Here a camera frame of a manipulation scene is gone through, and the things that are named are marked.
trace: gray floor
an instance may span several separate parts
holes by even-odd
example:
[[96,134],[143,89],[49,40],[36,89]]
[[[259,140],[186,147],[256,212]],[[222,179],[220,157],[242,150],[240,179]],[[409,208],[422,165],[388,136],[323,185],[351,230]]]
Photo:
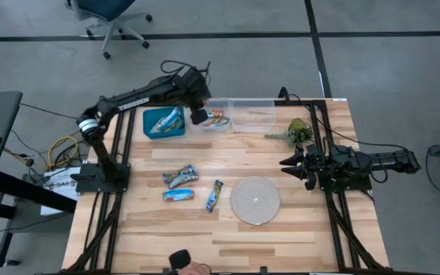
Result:
[[[440,1],[317,0],[313,7],[319,31],[440,31]],[[309,30],[303,1],[144,0],[128,12],[141,9],[154,16],[151,24],[136,23],[144,34]],[[81,35],[84,24],[60,0],[0,0],[0,37]],[[426,148],[440,143],[440,37],[321,43],[332,94],[348,98],[359,139],[402,144],[423,165]],[[100,46],[100,41],[0,42],[0,91],[20,90],[23,102],[78,115],[99,95],[141,87],[160,75],[160,61],[177,59],[198,66],[212,61],[215,97],[271,97],[281,86],[302,97],[322,97],[310,38],[151,40],[148,50],[137,41],[117,40],[110,45],[110,60],[101,57]],[[76,130],[71,120],[24,107],[13,129],[39,150]],[[8,147],[28,152],[14,135]],[[440,185],[440,158],[430,164]],[[27,171],[5,155],[0,170],[15,176]],[[391,173],[387,184],[374,184],[374,197],[391,266],[440,273],[440,194],[424,171]],[[67,236],[68,229],[17,235],[9,256],[23,264],[0,268],[0,274],[59,270]]]

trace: blue bowl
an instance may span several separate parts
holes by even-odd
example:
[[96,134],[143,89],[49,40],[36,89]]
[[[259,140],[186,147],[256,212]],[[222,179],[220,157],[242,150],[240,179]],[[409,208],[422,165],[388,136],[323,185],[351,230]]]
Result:
[[152,110],[147,110],[143,115],[143,126],[144,126],[144,134],[148,136],[150,139],[158,139],[158,138],[168,138],[174,137],[178,135],[183,135],[185,131],[185,121],[184,121],[184,111],[183,107],[178,106],[177,108],[180,110],[180,117],[183,120],[183,126],[180,129],[172,130],[163,133],[151,133],[152,127],[163,117],[168,116],[175,107],[168,108],[157,108]]

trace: wooden table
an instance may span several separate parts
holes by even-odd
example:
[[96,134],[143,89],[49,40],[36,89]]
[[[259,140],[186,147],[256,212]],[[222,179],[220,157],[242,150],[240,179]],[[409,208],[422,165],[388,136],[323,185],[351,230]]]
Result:
[[[327,106],[332,129],[356,138],[348,103],[328,99]],[[319,189],[305,190],[302,181],[280,171],[279,161],[294,152],[285,141],[267,140],[260,133],[232,131],[187,131],[183,137],[152,141],[142,132],[144,110],[139,108],[135,119],[129,160],[131,179],[121,205],[112,273],[161,272],[169,266],[168,256],[180,249],[188,249],[194,261],[208,264],[214,272],[259,272],[260,266],[273,272],[338,270],[323,193]],[[276,107],[276,117],[272,133],[285,131],[292,118],[310,121],[308,111],[301,106]],[[114,129],[113,122],[105,136],[108,149]],[[338,144],[358,148],[358,144],[337,135],[334,139]],[[95,161],[95,155],[89,159]],[[190,163],[199,171],[199,180],[184,187],[195,190],[194,200],[163,202],[166,187],[162,172]],[[262,226],[241,222],[230,206],[232,188],[242,178],[253,175],[271,180],[281,196],[279,213]],[[216,179],[225,185],[210,214],[205,204]],[[79,197],[63,268],[83,252],[94,197],[94,193]],[[347,197],[355,234],[377,261],[388,265],[372,201],[356,191],[347,192]],[[103,266],[107,240],[105,236],[98,267]],[[350,266],[344,236],[342,243],[346,265]]]

